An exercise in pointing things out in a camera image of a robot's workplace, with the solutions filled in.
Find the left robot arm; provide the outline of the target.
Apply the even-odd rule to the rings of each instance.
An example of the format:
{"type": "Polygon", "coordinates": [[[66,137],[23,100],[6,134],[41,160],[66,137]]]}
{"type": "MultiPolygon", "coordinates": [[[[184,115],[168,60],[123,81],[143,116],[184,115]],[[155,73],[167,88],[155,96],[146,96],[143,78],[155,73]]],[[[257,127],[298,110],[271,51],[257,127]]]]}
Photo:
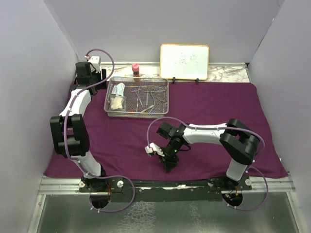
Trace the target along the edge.
{"type": "Polygon", "coordinates": [[[83,175],[79,182],[83,192],[104,192],[108,189],[106,173],[90,152],[90,139],[83,115],[92,97],[97,94],[93,84],[101,80],[101,72],[90,62],[77,62],[76,78],[70,99],[58,116],[50,119],[50,128],[57,154],[74,162],[83,175]]]}

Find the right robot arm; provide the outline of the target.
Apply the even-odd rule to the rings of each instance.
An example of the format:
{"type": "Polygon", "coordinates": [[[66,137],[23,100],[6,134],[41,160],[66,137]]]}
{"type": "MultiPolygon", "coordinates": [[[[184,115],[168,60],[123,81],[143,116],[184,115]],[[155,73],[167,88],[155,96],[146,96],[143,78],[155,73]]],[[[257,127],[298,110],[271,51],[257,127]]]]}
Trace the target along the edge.
{"type": "Polygon", "coordinates": [[[235,118],[219,125],[188,125],[181,121],[179,127],[174,127],[163,122],[157,134],[168,139],[167,146],[160,147],[155,143],[148,143],[145,151],[149,155],[158,155],[166,172],[170,172],[177,166],[179,162],[177,153],[181,151],[182,146],[186,146],[189,150],[192,144],[197,143],[223,146],[230,155],[231,161],[218,187],[229,190],[234,190],[241,184],[243,174],[259,153],[260,143],[264,143],[259,134],[251,131],[235,118]]]}

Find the metal mesh tray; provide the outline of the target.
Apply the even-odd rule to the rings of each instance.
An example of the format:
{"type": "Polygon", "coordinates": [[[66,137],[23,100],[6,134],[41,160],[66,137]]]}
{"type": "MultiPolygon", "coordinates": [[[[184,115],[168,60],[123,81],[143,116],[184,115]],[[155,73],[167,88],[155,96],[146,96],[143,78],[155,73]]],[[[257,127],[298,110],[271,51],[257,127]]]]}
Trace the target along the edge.
{"type": "Polygon", "coordinates": [[[112,77],[110,78],[107,86],[107,93],[105,97],[104,110],[110,117],[139,117],[139,118],[159,118],[163,117],[169,111],[169,82],[167,79],[163,78],[137,78],[137,77],[112,77]],[[123,111],[113,111],[110,110],[110,98],[112,96],[112,88],[114,85],[119,83],[125,84],[124,97],[126,97],[126,105],[123,111]],[[148,110],[145,113],[140,113],[142,110],[146,109],[146,88],[149,87],[152,90],[154,87],[165,87],[167,88],[166,94],[163,95],[164,102],[159,102],[154,106],[153,109],[148,110]],[[141,87],[140,98],[143,104],[137,105],[137,96],[135,93],[131,92],[131,88],[141,87]]]}

